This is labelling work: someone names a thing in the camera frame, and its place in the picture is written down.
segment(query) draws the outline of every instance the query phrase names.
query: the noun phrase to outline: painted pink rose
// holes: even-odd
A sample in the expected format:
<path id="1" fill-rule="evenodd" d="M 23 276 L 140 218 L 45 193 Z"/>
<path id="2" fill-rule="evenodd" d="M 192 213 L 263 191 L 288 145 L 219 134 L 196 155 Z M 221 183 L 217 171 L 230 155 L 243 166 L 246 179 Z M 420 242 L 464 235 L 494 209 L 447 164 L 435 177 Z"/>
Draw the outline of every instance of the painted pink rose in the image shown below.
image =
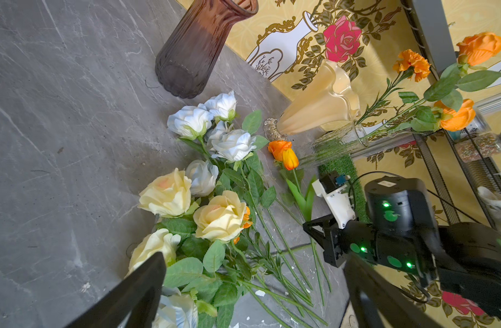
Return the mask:
<path id="1" fill-rule="evenodd" d="M 342 16 L 334 24 L 323 31 L 326 55 L 333 62 L 345 62 L 359 47 L 359 37 L 362 30 Z"/>
<path id="2" fill-rule="evenodd" d="M 463 315 L 469 314 L 469 312 L 474 313 L 475 315 L 484 315 L 485 312 L 478 307 L 476 303 L 458 294 L 453 294 L 450 292 L 442 292 L 442 299 L 445 303 L 451 305 L 458 312 Z"/>

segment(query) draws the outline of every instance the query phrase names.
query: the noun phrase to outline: purple glass vase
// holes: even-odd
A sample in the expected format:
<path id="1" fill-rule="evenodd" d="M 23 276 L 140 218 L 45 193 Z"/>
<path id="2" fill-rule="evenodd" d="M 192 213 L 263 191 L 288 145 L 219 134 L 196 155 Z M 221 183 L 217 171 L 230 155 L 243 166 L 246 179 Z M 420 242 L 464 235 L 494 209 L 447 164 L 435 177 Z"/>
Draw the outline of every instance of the purple glass vase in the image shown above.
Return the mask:
<path id="1" fill-rule="evenodd" d="M 155 59 L 165 90 L 180 98 L 199 95 L 234 23 L 258 12 L 257 0 L 195 0 Z"/>

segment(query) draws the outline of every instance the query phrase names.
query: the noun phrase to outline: orange tulip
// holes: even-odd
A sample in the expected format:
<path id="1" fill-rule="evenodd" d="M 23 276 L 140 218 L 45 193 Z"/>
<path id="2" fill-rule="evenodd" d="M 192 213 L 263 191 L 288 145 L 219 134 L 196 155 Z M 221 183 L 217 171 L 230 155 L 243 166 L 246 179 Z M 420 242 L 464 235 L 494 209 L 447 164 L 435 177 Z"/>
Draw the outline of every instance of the orange tulip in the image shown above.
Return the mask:
<path id="1" fill-rule="evenodd" d="M 271 152 L 276 161 L 283 161 L 283 153 L 293 147 L 293 143 L 290 141 L 271 141 L 269 142 L 269 152 Z"/>
<path id="2" fill-rule="evenodd" d="M 501 51 L 501 37 L 492 32 L 484 32 L 464 38 L 463 42 L 457 43 L 460 55 L 466 55 L 471 66 L 479 65 L 490 57 L 496 56 Z"/>
<path id="3" fill-rule="evenodd" d="M 435 102 L 435 107 L 444 109 L 445 116 L 452 115 L 452 118 L 440 121 L 442 128 L 452 132 L 466 128 L 476 116 L 476 112 L 473 109 L 474 104 L 475 102 L 471 99 L 464 99 L 462 107 L 458 112 L 455 112 L 453 109 L 445 106 L 443 102 Z"/>
<path id="4" fill-rule="evenodd" d="M 291 148 L 287 149 L 283 154 L 283 164 L 287 170 L 292 170 L 298 167 L 300 162 L 298 161 L 298 157 L 294 153 L 294 150 Z"/>
<path id="5" fill-rule="evenodd" d="M 429 71 L 429 67 L 431 66 L 427 59 L 412 51 L 411 49 L 407 49 L 405 51 L 400 52 L 398 55 L 399 58 L 403 60 L 396 61 L 393 69 L 397 72 L 403 72 L 409 69 L 411 66 L 414 67 L 415 81 L 420 82 L 424 78 L 426 78 L 431 71 Z"/>

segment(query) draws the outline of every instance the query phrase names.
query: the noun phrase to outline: black cable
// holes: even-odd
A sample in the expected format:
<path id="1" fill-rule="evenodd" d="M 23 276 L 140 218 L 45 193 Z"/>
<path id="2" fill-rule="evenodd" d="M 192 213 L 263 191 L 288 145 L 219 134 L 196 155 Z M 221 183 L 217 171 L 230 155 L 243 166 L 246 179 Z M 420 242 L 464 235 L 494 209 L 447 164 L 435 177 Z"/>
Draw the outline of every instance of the black cable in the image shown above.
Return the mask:
<path id="1" fill-rule="evenodd" d="M 389 175 L 392 175 L 392 176 L 396 176 L 396 177 L 399 177 L 399 178 L 403 178 L 403 176 L 401 175 L 398 175 L 398 174 L 394 174 L 394 173 L 391 173 L 391 172 L 385 172 L 385 171 L 371 171 L 371 172 L 367 172 L 367 173 L 364 173 L 362 175 L 360 175 L 359 177 L 357 177 L 356 179 L 354 179 L 354 181 L 351 183 L 351 186 L 354 185 L 356 183 L 356 181 L 359 180 L 359 178 L 363 177 L 363 176 L 366 176 L 367 174 L 372 174 L 372 173 L 383 173 L 383 174 L 389 174 Z M 449 206 L 452 206 L 454 209 L 456 209 L 458 212 L 464 214 L 465 216 L 467 216 L 468 218 L 470 218 L 471 220 L 473 220 L 474 222 L 476 223 L 479 223 L 479 224 L 482 224 L 482 222 L 479 222 L 477 221 L 475 218 L 473 218 L 472 216 L 470 216 L 469 214 L 465 213 L 464 211 L 462 211 L 461 209 L 459 209 L 458 207 L 454 206 L 453 204 L 451 204 L 450 202 L 444 200 L 442 197 L 438 196 L 436 193 L 430 191 L 429 189 L 427 189 L 428 192 L 430 192 L 431 194 L 435 195 L 436 197 L 438 197 L 440 200 L 442 200 L 444 203 L 446 203 L 447 205 Z"/>

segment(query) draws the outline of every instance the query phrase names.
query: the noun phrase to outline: marble surface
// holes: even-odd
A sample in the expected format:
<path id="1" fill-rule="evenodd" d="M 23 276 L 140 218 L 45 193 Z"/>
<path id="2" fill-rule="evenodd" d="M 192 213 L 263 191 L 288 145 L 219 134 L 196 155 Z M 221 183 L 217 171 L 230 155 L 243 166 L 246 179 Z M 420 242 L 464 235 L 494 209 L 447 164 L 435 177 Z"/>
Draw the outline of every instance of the marble surface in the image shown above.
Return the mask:
<path id="1" fill-rule="evenodd" d="M 196 99 L 167 93 L 155 54 L 183 14 L 174 0 L 0 0 L 0 327 L 63 327 L 121 281 L 127 249 L 154 223 L 137 194 L 197 158 L 167 130 L 168 115 L 230 89 L 242 116 L 278 117 L 288 105 L 226 47 Z M 276 183 L 270 156 L 260 158 Z M 309 241 L 273 211 L 291 246 Z M 314 217 L 328 212 L 317 200 Z M 314 281 L 316 312 L 339 325 L 341 269 L 326 265 L 334 290 L 323 306 L 310 249 L 296 256 Z M 250 295 L 236 324 L 279 327 Z"/>

